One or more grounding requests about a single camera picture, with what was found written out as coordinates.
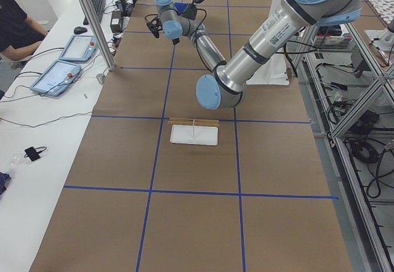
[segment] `wooden stick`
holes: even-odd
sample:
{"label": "wooden stick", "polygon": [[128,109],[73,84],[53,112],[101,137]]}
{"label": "wooden stick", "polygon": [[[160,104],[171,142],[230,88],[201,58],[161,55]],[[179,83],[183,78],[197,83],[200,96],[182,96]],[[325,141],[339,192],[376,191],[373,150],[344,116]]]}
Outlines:
{"label": "wooden stick", "polygon": [[170,118],[168,120],[168,124],[178,124],[181,126],[192,126],[193,121],[194,121],[195,126],[219,127],[219,120],[210,120],[210,119]]}

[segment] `person's arm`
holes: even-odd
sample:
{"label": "person's arm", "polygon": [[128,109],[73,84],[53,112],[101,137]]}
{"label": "person's arm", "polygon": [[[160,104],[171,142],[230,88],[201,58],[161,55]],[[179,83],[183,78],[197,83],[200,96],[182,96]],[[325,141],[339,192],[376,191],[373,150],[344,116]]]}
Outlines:
{"label": "person's arm", "polygon": [[41,33],[44,36],[47,36],[48,31],[44,29],[43,26],[41,26],[39,23],[36,22],[35,19],[27,16],[25,23],[32,27],[34,30],[36,30],[38,33]]}
{"label": "person's arm", "polygon": [[38,41],[36,43],[30,44],[29,46],[20,47],[19,49],[14,49],[14,47],[9,46],[0,52],[0,54],[12,61],[19,61],[34,53],[41,43],[42,41]]}

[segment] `black shirt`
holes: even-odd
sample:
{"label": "black shirt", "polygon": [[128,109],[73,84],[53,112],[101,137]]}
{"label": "black shirt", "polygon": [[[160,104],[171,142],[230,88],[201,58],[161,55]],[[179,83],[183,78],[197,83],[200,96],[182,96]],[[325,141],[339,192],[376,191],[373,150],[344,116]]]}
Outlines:
{"label": "black shirt", "polygon": [[0,0],[0,52],[42,41],[45,36],[25,23],[27,14],[15,0]]}

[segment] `computer mouse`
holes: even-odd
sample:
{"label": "computer mouse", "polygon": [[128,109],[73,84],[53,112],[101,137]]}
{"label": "computer mouse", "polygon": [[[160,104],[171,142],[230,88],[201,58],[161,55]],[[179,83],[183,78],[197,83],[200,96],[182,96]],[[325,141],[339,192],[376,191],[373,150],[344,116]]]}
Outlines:
{"label": "computer mouse", "polygon": [[75,29],[74,29],[74,34],[77,34],[77,35],[85,33],[85,32],[87,32],[87,29],[85,27],[78,26],[78,27],[75,27]]}

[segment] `keyboard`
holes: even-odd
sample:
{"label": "keyboard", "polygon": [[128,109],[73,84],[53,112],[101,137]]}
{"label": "keyboard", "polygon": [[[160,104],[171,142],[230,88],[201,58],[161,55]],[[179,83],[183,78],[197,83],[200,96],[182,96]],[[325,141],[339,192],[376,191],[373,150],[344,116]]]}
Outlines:
{"label": "keyboard", "polygon": [[[105,0],[91,0],[93,4],[94,11],[97,14],[98,21],[101,22],[103,19],[104,8],[105,8]],[[84,25],[88,25],[89,22],[87,18],[84,19]]]}

